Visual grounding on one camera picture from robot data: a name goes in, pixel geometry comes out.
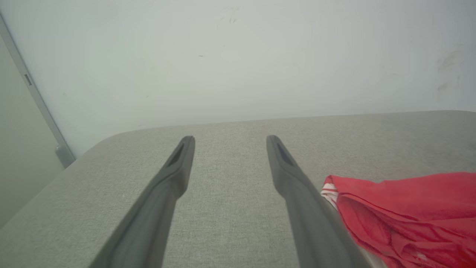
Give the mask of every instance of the white door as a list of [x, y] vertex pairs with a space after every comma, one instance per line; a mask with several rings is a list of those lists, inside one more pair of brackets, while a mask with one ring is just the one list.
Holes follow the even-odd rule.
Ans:
[[63, 170], [57, 144], [0, 37], [0, 228]]

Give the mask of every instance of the white wall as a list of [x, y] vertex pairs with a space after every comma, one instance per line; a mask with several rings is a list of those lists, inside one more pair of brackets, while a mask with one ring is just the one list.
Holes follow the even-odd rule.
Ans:
[[124, 131], [476, 111], [474, 0], [0, 0], [76, 156]]
[[57, 144], [0, 37], [0, 229], [63, 170]]

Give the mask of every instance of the gray metal strip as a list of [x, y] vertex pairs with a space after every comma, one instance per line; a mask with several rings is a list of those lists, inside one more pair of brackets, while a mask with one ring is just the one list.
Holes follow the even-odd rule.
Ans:
[[3, 20], [1, 14], [0, 14], [0, 36], [3, 38], [3, 41], [7, 45], [7, 49], [10, 52], [10, 55], [13, 58], [13, 61], [15, 62], [15, 65], [17, 66], [18, 71], [23, 77], [23, 81], [28, 87], [28, 90], [30, 91], [30, 94], [33, 97], [33, 100], [35, 101], [36, 105], [38, 106], [38, 109], [43, 115], [43, 118], [45, 119], [46, 124], [48, 125], [51, 132], [53, 133], [53, 136], [58, 142], [56, 155], [58, 156], [59, 160], [63, 164], [64, 168], [68, 167], [76, 159], [74, 158], [73, 153], [71, 152], [68, 145], [66, 144], [66, 141], [64, 140], [63, 135], [61, 135], [60, 130], [56, 126], [56, 123], [53, 120], [53, 117], [51, 117], [51, 114], [48, 111], [48, 108], [46, 107], [40, 93], [38, 92], [38, 89], [36, 88], [35, 83], [33, 82], [33, 79], [30, 76], [30, 73], [28, 73], [27, 67], [25, 66], [25, 63], [23, 62], [23, 59], [21, 58], [20, 53], [18, 52], [15, 42], [13, 42], [13, 39], [11, 38], [10, 32], [8, 31], [7, 25], [5, 24], [5, 21]]

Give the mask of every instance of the crumpled red cloth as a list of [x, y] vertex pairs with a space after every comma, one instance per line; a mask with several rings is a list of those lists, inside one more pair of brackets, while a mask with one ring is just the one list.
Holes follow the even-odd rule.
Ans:
[[476, 173], [381, 183], [330, 175], [321, 194], [389, 268], [476, 267]]

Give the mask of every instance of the gray upholstery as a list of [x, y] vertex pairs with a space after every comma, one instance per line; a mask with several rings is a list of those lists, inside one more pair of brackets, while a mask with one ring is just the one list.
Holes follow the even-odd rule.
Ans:
[[196, 138], [164, 267], [298, 267], [266, 136], [321, 187], [329, 174], [380, 182], [476, 172], [476, 113], [435, 111], [162, 127], [110, 137], [0, 230], [0, 267], [87, 267], [178, 141]]

